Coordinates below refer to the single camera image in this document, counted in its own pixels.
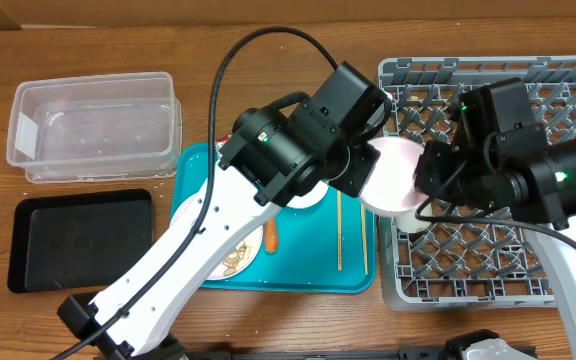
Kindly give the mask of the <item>pink-rimmed white bowl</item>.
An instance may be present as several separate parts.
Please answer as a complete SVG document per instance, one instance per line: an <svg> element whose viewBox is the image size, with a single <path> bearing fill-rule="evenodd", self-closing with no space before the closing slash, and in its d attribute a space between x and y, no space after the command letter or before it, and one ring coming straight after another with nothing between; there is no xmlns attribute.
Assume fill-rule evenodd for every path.
<svg viewBox="0 0 576 360"><path fill-rule="evenodd" d="M423 146L396 136L374 138L368 144L380 155L361 190L361 203L383 217L414 212L428 198L414 186L415 169Z"/></svg>

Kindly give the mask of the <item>wooden chopstick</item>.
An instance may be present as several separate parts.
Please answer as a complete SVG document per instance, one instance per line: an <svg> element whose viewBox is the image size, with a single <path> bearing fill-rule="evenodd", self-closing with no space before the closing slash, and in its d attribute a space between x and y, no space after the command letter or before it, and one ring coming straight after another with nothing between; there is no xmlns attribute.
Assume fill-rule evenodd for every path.
<svg viewBox="0 0 576 360"><path fill-rule="evenodd" d="M342 193L336 191L336 210L337 210L337 270L343 270L343 209Z"/></svg>
<svg viewBox="0 0 576 360"><path fill-rule="evenodd" d="M360 203L360 216L361 216L361 235L362 235L362 253L363 253L363 265L364 274L369 274L368 267L368 248L367 248L367 222L366 222L366 210L363 203Z"/></svg>

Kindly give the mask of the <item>white cup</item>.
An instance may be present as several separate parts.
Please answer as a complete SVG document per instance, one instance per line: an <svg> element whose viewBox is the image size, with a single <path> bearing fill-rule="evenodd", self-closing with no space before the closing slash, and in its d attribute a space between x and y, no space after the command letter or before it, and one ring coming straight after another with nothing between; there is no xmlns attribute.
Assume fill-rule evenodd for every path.
<svg viewBox="0 0 576 360"><path fill-rule="evenodd" d="M398 216L396 216L394 218L394 223L397 229L412 234L426 230L431 225L431 223L417 219L415 212L415 209L410 209L408 211L401 212Z"/></svg>

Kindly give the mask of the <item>orange carrot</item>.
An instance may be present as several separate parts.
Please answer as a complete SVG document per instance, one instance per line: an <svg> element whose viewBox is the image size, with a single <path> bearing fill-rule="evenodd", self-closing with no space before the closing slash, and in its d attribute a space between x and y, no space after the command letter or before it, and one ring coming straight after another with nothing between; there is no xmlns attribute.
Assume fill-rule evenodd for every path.
<svg viewBox="0 0 576 360"><path fill-rule="evenodd" d="M274 254L278 250L279 236L276 219L273 218L264 224L264 249L268 254Z"/></svg>

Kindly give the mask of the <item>red snack wrapper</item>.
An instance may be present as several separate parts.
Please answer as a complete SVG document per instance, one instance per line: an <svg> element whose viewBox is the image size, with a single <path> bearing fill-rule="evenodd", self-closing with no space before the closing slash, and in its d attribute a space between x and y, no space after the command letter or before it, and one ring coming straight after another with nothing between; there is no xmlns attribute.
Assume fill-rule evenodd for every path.
<svg viewBox="0 0 576 360"><path fill-rule="evenodd" d="M223 146L230 139L230 137L231 137L231 135L226 135L226 136L223 136L221 138L218 138L216 140L216 144L218 146Z"/></svg>

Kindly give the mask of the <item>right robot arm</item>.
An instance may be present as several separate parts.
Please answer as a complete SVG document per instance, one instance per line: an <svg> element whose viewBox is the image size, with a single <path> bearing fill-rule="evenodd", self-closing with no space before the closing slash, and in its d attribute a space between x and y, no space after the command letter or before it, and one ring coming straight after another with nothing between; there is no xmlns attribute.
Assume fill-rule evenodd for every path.
<svg viewBox="0 0 576 360"><path fill-rule="evenodd" d="M426 143L414 187L429 200L470 208L506 208L488 215L440 216L448 224L524 229L553 288L576 358L576 138L549 144L519 78L465 92L451 106L452 142Z"/></svg>

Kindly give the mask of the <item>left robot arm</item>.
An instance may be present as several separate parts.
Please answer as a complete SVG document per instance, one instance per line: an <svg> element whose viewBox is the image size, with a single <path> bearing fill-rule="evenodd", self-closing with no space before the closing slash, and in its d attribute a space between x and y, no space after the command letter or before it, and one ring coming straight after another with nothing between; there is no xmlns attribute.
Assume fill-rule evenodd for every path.
<svg viewBox="0 0 576 360"><path fill-rule="evenodd" d="M209 150L193 202L149 251L106 289L61 304L78 346L109 359L154 351L211 272L293 198L320 182L361 194L380 156L371 139L391 110L386 92L342 64L314 94L244 111L227 142Z"/></svg>

